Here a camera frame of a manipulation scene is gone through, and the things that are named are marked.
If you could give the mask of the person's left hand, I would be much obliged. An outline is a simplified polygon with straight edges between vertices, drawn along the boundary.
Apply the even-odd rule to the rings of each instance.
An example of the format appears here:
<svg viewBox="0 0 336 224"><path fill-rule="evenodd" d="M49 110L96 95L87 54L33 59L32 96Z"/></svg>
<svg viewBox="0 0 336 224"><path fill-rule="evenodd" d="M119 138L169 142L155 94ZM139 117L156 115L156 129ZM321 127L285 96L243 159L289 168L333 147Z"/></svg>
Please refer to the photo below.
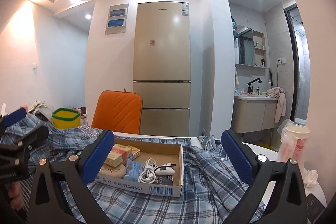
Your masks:
<svg viewBox="0 0 336 224"><path fill-rule="evenodd" d="M16 181L11 184L11 188L8 190L8 195L10 197L10 205L13 210L21 210L24 206L23 200L23 190L21 187L21 182Z"/></svg>

